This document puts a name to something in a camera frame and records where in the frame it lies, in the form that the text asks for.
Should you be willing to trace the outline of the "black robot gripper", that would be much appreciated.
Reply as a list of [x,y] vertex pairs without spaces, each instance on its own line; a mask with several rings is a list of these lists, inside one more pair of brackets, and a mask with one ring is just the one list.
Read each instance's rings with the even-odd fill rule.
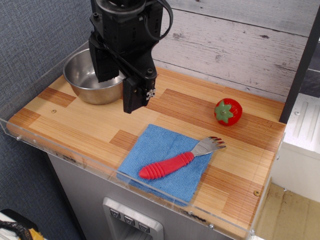
[[123,111],[148,105],[155,95],[153,47],[161,34],[162,0],[93,0],[89,52],[99,83],[124,75]]

